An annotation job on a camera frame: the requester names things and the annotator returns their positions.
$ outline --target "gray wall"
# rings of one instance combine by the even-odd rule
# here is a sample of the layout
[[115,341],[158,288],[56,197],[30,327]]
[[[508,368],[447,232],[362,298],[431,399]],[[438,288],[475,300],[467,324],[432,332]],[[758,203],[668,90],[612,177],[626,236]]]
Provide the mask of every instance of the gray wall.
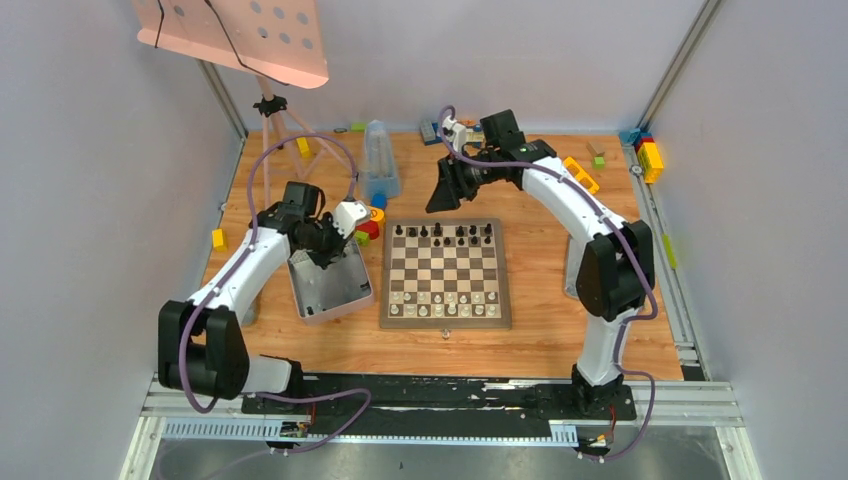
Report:
[[726,4],[653,128],[656,190],[764,477],[844,478],[848,4]]
[[0,478],[115,478],[158,309],[198,281],[239,145],[129,2],[3,14]]
[[[512,108],[533,132],[617,130],[638,121],[700,4],[318,0],[330,80],[276,91],[319,129],[376,118],[415,130],[454,103],[465,118]],[[223,70],[259,130],[255,78]]]

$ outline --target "yellow lego brick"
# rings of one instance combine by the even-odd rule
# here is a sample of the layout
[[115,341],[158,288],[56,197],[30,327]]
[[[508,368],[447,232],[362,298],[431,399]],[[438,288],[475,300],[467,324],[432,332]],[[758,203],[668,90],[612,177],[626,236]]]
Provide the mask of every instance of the yellow lego brick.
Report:
[[386,226],[386,212],[377,207],[368,207],[371,209],[371,220],[377,223],[380,227],[380,231],[383,231],[383,227]]
[[312,150],[309,149],[309,143],[305,138],[300,137],[297,139],[297,149],[300,150],[300,156],[303,158],[312,157]]
[[212,248],[214,248],[216,252],[227,251],[227,236],[224,234],[224,230],[220,228],[212,230]]
[[596,182],[591,175],[586,173],[586,170],[583,170],[583,167],[581,167],[576,160],[571,157],[565,157],[565,160],[563,160],[562,163],[565,165],[565,169],[568,170],[568,173],[570,173],[580,185],[583,185],[583,188],[588,190],[589,193],[594,195],[601,189],[598,182]]
[[645,171],[645,183],[654,183],[662,174],[663,163],[660,157],[660,151],[657,144],[654,142],[644,142],[639,152],[636,153],[639,158],[639,164]]

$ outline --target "green lego brick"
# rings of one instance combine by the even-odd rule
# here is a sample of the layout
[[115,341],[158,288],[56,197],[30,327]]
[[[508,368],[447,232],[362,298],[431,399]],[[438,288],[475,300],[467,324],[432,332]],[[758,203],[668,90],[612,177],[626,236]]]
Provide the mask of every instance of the green lego brick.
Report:
[[354,238],[356,238],[356,243],[363,247],[367,247],[369,243],[371,243],[371,237],[368,236],[367,233],[361,232],[359,230],[353,234]]
[[677,259],[674,258],[674,251],[671,249],[671,239],[663,233],[663,246],[665,247],[665,254],[668,255],[668,263],[671,265],[671,268],[677,269]]

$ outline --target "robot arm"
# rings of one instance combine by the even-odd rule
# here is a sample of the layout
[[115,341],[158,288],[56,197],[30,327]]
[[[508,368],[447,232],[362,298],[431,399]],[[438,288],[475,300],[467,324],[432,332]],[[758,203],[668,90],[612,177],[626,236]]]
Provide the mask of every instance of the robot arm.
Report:
[[[473,200],[480,186],[506,180],[553,213],[571,236],[569,247],[577,254],[582,252],[576,292],[588,311],[589,323],[583,352],[572,369],[572,379],[580,392],[575,403],[584,412],[609,405],[610,397],[616,394],[623,380],[613,362],[616,336],[623,320],[644,304],[645,291],[632,265],[622,255],[616,235],[602,218],[608,218],[621,231],[653,286],[651,230],[642,221],[626,222],[590,196],[603,216],[599,217],[582,195],[559,181],[561,176],[583,189],[565,169],[556,152],[542,140],[526,141],[512,111],[483,118],[480,124],[486,147],[472,157],[476,161],[474,165],[451,156],[439,161],[439,180],[426,210],[428,213],[455,210],[462,200]],[[447,120],[443,124],[446,130],[448,127],[455,129],[455,125]],[[454,140],[456,146],[460,133],[445,138]],[[498,163],[511,166],[498,166]],[[546,167],[557,176],[526,168],[525,163]]]
[[241,327],[250,323],[250,308],[271,275],[297,250],[326,269],[342,256],[356,226],[370,218],[362,202],[346,199],[332,213],[316,216],[318,187],[289,182],[283,200],[257,215],[257,225],[210,282],[187,301],[169,301],[159,312],[159,383],[181,389],[179,343],[188,317],[210,291],[191,335],[206,333],[206,344],[189,340],[186,365],[192,390],[232,399],[239,393],[283,392],[301,373],[296,362],[248,356]]

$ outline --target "wooden tabletop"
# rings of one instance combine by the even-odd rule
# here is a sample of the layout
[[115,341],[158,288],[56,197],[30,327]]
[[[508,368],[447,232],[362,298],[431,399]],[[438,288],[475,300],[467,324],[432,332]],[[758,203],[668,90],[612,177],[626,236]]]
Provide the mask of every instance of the wooden tabletop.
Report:
[[[362,157],[363,135],[333,134]],[[540,137],[528,136],[529,139]],[[574,157],[600,184],[597,197],[628,220],[639,218],[624,155],[615,136],[543,136],[561,158]],[[586,142],[606,149],[606,168],[591,169]],[[392,135],[403,194],[389,200],[387,218],[425,216],[424,205],[435,187],[436,161],[445,155],[441,145],[424,146],[416,133]],[[262,136],[252,133],[242,155],[221,228],[230,245],[227,253],[212,252],[204,281],[211,279],[244,238],[250,213],[246,186],[251,165],[262,152]],[[273,168],[293,171],[285,152],[273,157]],[[286,181],[272,176],[272,199],[282,198]],[[331,209],[344,196],[349,177],[338,162],[324,156],[309,183],[327,194]],[[262,175],[257,175],[253,195],[262,202]],[[431,375],[485,375],[516,377],[570,377],[586,332],[586,311],[580,302],[563,294],[567,232],[536,200],[512,184],[498,182],[482,188],[477,199],[461,209],[433,217],[498,217],[503,222],[507,268],[512,294],[511,330],[454,330],[448,340],[438,331],[399,331],[379,328],[379,292],[382,272],[382,237],[363,254],[375,286],[375,305],[319,326],[306,326],[298,318],[287,269],[279,269],[260,294],[259,318],[245,327],[251,354],[286,357],[302,362],[307,371],[408,373]],[[658,319],[637,322],[630,331],[624,365],[646,370],[658,379],[682,379],[665,308]]]

